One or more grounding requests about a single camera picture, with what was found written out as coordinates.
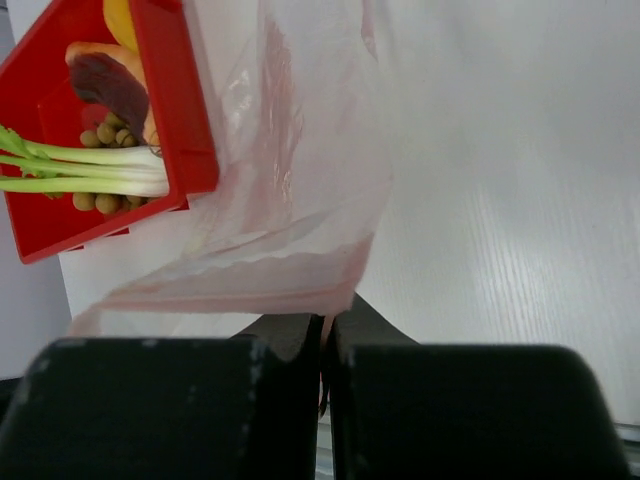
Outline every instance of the tabletop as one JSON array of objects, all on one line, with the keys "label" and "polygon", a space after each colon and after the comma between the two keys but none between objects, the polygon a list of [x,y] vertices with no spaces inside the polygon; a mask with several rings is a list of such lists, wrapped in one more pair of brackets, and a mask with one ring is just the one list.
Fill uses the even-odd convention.
[{"label": "tabletop", "polygon": [[[16,38],[48,3],[8,2]],[[367,3],[397,157],[360,294],[422,342],[568,345],[640,424],[640,3]],[[228,4],[230,31],[255,16]],[[60,255],[72,313],[172,258],[188,215]],[[136,329],[224,336],[253,318]]]}]

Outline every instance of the yellow pepper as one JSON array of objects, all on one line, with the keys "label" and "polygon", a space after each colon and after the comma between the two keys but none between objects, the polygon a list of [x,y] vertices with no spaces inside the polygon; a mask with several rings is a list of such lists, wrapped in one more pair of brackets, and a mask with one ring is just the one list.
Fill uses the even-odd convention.
[{"label": "yellow pepper", "polygon": [[107,28],[116,42],[138,53],[138,40],[133,27],[129,0],[104,0],[103,14]]}]

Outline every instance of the gray wall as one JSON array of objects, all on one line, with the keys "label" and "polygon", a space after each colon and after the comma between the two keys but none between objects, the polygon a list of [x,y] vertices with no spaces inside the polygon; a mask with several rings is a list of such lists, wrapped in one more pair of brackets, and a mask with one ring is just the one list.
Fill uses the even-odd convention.
[{"label": "gray wall", "polygon": [[[0,8],[0,60],[13,46],[9,17]],[[20,263],[0,195],[0,378],[21,374],[43,346],[64,333],[69,321],[58,259],[32,266]]]}]

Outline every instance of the plastic bag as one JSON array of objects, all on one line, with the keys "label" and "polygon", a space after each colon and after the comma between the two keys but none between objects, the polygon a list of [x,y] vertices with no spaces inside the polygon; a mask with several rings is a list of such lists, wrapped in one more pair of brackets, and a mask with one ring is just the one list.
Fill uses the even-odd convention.
[{"label": "plastic bag", "polygon": [[71,334],[101,334],[117,312],[350,307],[391,187],[371,38],[352,21],[355,3],[259,1],[257,33],[219,89],[212,35],[238,0],[185,2],[219,188],[190,199],[195,220],[179,258],[111,292]]}]

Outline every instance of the red container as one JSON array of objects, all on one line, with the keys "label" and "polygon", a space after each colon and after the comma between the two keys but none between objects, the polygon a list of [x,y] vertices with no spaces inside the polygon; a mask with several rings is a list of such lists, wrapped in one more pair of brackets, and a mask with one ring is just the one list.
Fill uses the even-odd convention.
[{"label": "red container", "polygon": [[[128,225],[215,189],[218,164],[180,0],[130,0],[170,193],[142,208],[105,217],[74,209],[71,195],[5,194],[24,263],[122,233]],[[0,123],[36,142],[80,147],[87,122],[104,111],[77,99],[65,63],[74,41],[115,43],[102,0],[54,0],[0,69]],[[18,175],[0,167],[3,175]]]}]

